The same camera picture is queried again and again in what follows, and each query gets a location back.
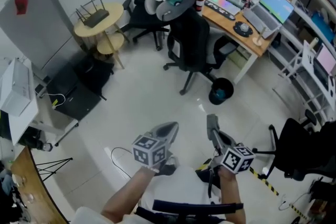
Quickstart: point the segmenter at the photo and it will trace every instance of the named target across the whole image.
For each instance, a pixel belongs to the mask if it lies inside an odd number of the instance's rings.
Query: white t-shirt
[[[210,200],[207,195],[207,189],[208,183],[202,182],[192,168],[180,166],[171,176],[154,177],[141,198],[140,206],[144,209],[153,211],[152,208],[155,199],[187,204],[209,205]],[[212,191],[213,200],[216,204],[220,204],[220,190],[213,186]],[[217,217],[225,218],[224,215],[217,215]],[[125,215],[121,223],[152,224],[148,220],[137,215]],[[77,210],[75,218],[71,224],[113,223],[99,213],[94,212],[89,208],[81,207]]]

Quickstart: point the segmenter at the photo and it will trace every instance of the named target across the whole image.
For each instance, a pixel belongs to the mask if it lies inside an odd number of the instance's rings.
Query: white printer
[[[0,109],[9,115],[20,116],[30,103],[28,68],[14,59],[3,74],[0,85]]]

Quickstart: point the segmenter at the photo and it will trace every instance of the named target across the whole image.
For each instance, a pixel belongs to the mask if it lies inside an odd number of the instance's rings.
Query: black wire stand
[[[68,159],[62,159],[60,161],[55,161],[55,162],[36,164],[36,168],[37,168],[37,171],[39,172],[40,176],[42,176],[42,175],[48,175],[45,179],[42,180],[44,182],[50,176],[56,174],[56,172],[58,170],[60,170],[63,166],[65,166],[69,161],[72,161],[72,160],[73,160],[73,158],[68,158]],[[50,166],[48,166],[46,168],[43,168],[43,169],[42,168],[38,168],[39,165],[46,165],[46,164],[53,164],[53,165],[50,165]],[[52,167],[60,165],[60,164],[61,164],[61,166],[59,166],[55,171],[49,171],[49,170],[47,170],[49,168],[52,168]]]

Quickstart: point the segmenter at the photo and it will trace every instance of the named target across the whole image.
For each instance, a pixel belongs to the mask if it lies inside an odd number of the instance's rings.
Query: open laptop
[[[336,65],[336,60],[328,48],[322,44],[314,57],[314,74],[321,81],[326,90],[329,90],[329,75]]]
[[[268,38],[287,20],[294,7],[287,0],[260,0],[253,7],[246,9],[243,16],[260,33],[266,27],[263,38]]]

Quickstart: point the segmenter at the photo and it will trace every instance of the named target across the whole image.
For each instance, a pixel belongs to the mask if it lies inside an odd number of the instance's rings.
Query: mouse
[[[240,25],[240,29],[243,32],[247,32],[249,30],[249,26],[247,24],[243,23],[243,24]]]

